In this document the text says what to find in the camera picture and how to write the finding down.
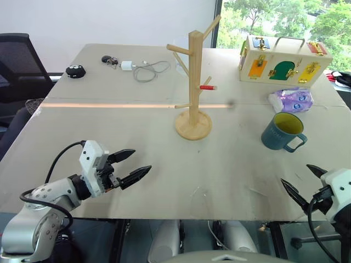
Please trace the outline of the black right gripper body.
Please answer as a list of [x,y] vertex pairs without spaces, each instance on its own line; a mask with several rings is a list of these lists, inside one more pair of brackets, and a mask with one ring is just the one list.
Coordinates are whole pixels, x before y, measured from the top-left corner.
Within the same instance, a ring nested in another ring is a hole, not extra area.
[[319,210],[324,215],[330,210],[333,201],[333,190],[331,186],[327,185],[319,189],[319,191],[313,195],[315,203],[313,204],[313,211]]

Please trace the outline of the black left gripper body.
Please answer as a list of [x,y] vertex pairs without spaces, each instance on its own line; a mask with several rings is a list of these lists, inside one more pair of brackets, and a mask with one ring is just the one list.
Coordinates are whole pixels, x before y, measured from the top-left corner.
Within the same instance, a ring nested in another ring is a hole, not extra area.
[[101,192],[109,192],[120,187],[120,178],[114,175],[114,168],[110,162],[104,165],[95,164],[97,183]]

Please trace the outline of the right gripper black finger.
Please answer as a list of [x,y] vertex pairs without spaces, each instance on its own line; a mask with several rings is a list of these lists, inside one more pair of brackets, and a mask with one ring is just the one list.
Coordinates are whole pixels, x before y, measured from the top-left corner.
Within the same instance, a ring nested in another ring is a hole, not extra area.
[[307,164],[306,165],[308,167],[308,169],[317,177],[317,178],[321,178],[324,174],[327,173],[327,170],[320,168],[316,165],[312,165],[312,164]]
[[301,207],[305,215],[308,215],[310,203],[307,202],[298,192],[298,190],[285,179],[280,179],[287,194]]

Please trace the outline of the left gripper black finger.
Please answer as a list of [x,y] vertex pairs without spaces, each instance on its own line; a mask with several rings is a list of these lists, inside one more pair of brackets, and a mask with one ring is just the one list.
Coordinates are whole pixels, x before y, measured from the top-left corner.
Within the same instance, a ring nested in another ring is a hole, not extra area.
[[119,181],[120,188],[122,190],[124,190],[124,189],[132,186],[136,182],[140,181],[150,171],[151,168],[152,168],[152,166],[148,165],[148,166],[140,167],[140,168],[130,172],[130,174],[127,177],[122,178]]
[[123,149],[109,155],[109,163],[119,163],[130,157],[135,152],[135,149]]

